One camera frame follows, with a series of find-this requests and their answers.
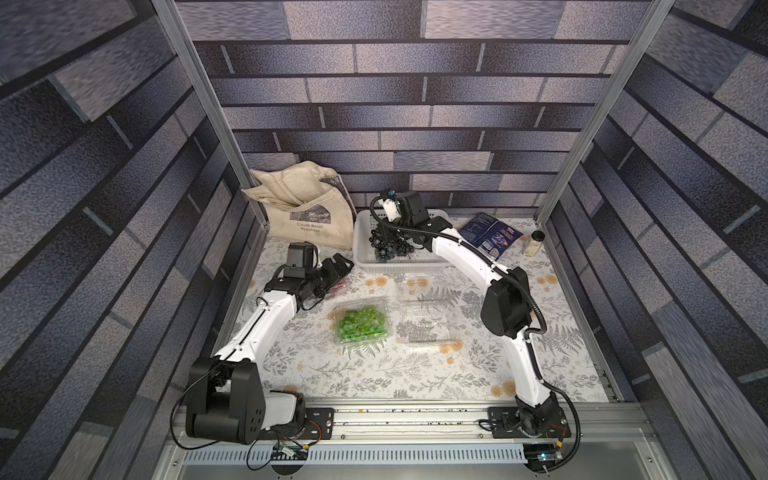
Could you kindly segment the red grape bunch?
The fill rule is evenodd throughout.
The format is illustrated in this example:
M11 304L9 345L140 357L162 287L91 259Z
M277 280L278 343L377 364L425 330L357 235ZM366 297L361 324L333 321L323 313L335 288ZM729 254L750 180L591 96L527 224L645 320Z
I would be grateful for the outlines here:
M347 282L346 282L345 280L341 280L340 282L338 282L337 284L335 284L335 285L334 285L334 286L333 286L333 287L332 287L332 288L329 290L329 292L330 292L332 295L336 295L336 294L339 294L339 293L340 293L340 292L341 292L341 291L342 291L342 290L343 290L343 289L346 287L346 284L347 284Z

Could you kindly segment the black grape bunch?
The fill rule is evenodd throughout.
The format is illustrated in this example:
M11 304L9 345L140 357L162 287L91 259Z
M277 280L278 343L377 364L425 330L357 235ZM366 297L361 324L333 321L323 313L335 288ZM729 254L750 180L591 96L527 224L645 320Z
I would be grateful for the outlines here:
M391 230L374 227L369 236L369 243L374 251L375 260L388 262L405 258L415 252L415 247L407 239L396 236Z

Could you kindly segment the clear clamshell container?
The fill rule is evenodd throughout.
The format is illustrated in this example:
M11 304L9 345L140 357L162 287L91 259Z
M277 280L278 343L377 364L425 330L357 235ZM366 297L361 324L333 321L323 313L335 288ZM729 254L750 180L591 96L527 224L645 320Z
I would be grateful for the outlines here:
M462 292L423 274L406 274L398 284L394 330L401 343L427 346L461 339Z
M334 340L341 346L375 343L390 334L390 305L384 296L339 303L329 317Z

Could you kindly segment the green grape bunch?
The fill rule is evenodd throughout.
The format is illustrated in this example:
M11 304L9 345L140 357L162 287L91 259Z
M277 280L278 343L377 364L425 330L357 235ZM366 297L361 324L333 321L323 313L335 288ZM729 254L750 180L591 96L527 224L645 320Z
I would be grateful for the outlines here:
M387 317L380 309L375 306L368 306L355 311L359 315L361 333L357 339L378 339L388 334Z
M347 311L339 320L339 340L342 344L356 341L361 335L357 311Z

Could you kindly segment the green grape bunch front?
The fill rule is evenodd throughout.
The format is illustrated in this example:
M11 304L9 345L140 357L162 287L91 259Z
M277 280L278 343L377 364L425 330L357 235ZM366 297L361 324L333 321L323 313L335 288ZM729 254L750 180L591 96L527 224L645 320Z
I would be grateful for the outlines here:
M339 320L339 340L342 344L356 341L361 335L357 311L347 311Z

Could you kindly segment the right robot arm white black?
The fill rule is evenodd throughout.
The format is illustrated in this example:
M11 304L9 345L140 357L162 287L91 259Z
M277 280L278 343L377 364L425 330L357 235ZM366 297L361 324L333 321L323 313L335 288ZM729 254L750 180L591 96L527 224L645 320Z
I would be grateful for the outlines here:
M547 331L546 320L530 293L526 272L509 269L466 241L443 217L431 217L417 192L383 193L386 218L379 225L408 238L448 261L482 292L480 319L502 339L516 384L518 427L530 438L563 440L569 436L559 398L566 395L543 377L532 344Z

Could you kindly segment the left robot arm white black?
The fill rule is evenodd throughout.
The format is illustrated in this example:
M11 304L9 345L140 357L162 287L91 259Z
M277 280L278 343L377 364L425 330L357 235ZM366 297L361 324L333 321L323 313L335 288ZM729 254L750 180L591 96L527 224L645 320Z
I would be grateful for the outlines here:
M341 254L319 261L309 242L289 245L251 317L217 352L192 365L183 395L187 436L247 445L271 431L293 436L304 430L304 396L264 389L261 367L288 321L306 302L321 302L353 268Z

